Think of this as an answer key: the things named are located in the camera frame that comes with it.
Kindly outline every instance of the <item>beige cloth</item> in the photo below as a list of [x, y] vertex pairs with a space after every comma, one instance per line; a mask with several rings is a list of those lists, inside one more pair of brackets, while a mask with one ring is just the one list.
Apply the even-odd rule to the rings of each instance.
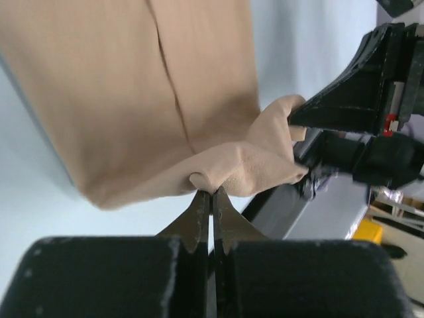
[[245, 0], [0, 1], [0, 52], [94, 204], [298, 181], [285, 97], [260, 114]]

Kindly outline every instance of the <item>brown fabric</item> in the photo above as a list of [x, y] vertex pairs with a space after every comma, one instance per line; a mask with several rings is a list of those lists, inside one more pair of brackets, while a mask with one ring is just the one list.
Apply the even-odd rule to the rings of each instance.
[[260, 114], [250, 24], [245, 0], [0, 1], [0, 52], [94, 204], [248, 196], [306, 172], [303, 99]]

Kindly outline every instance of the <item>white wall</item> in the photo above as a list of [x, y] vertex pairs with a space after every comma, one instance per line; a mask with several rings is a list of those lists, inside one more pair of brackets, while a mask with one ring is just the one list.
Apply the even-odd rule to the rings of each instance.
[[[317, 93], [376, 25], [374, 0], [251, 0], [260, 103]], [[0, 71], [0, 298], [25, 249], [49, 235], [154, 235], [191, 195], [102, 212], [81, 198]], [[233, 199], [241, 210], [248, 199]]]

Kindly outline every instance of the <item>yellow object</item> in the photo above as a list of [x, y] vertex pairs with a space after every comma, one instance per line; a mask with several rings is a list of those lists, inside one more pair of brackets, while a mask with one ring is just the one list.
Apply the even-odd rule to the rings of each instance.
[[369, 240], [376, 244], [382, 242], [383, 228], [369, 220], [362, 220], [352, 240]]

